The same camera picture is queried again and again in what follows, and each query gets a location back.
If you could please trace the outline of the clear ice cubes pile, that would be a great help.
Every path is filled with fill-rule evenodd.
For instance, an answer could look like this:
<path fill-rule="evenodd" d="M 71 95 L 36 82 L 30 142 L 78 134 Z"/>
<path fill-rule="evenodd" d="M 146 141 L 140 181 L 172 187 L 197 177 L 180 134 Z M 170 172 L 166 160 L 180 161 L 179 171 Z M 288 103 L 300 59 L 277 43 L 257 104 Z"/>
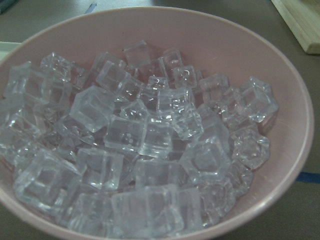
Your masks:
<path fill-rule="evenodd" d="M 250 77 L 233 87 L 183 63 L 98 54 L 90 69 L 52 52 L 9 70 L 0 154 L 22 203 L 71 231 L 104 238 L 179 236 L 217 224 L 269 159 L 259 124 L 278 104 Z"/>

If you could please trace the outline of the pink bowl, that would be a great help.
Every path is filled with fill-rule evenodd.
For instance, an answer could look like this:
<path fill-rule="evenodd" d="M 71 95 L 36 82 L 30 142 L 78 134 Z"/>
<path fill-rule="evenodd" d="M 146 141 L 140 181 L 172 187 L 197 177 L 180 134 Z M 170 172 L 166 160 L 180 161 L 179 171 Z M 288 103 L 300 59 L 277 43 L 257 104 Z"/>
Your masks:
<path fill-rule="evenodd" d="M 129 7 L 97 11 L 53 25 L 24 41 L 0 62 L 4 89 L 12 66 L 39 63 L 51 52 L 89 68 L 96 55 L 121 57 L 138 40 L 164 51 L 175 47 L 187 64 L 204 75 L 224 73 L 233 85 L 255 76 L 272 87 L 279 110 L 267 133 L 270 158 L 254 173 L 249 192 L 223 221 L 184 240 L 209 240 L 255 219 L 293 184 L 309 155 L 314 110 L 299 72 L 276 47 L 253 31 L 227 19 L 173 7 Z"/>

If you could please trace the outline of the wooden cutting board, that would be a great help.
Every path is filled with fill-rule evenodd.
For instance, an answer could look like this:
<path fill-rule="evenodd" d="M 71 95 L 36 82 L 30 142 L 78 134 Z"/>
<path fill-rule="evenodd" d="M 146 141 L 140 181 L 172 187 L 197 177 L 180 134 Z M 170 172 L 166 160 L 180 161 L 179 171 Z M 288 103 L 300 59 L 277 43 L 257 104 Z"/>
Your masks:
<path fill-rule="evenodd" d="M 320 53 L 320 2 L 273 0 L 273 5 L 306 54 Z"/>

